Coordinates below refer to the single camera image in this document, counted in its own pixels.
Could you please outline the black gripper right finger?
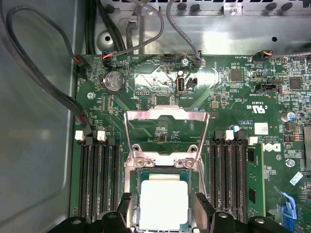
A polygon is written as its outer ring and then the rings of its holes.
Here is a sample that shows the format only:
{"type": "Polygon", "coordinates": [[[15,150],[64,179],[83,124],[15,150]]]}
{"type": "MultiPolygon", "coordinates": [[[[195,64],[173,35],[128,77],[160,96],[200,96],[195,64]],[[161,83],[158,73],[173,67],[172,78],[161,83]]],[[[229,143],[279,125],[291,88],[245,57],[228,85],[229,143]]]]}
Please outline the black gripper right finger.
{"type": "Polygon", "coordinates": [[[243,223],[230,213],[215,211],[206,196],[195,193],[193,216],[201,233],[288,233],[289,230],[270,218],[255,216],[243,223]]]}

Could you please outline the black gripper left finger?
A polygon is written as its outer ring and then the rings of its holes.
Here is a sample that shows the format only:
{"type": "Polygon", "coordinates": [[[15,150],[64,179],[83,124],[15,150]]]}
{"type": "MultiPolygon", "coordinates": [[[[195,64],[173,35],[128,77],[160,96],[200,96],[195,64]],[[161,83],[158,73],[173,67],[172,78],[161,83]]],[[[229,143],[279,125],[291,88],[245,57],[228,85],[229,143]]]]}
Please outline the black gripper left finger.
{"type": "Polygon", "coordinates": [[[127,226],[127,217],[130,204],[132,202],[131,193],[123,193],[121,201],[116,211],[104,213],[104,215],[93,223],[87,223],[84,217],[70,217],[49,230],[51,233],[131,233],[127,226]]]}

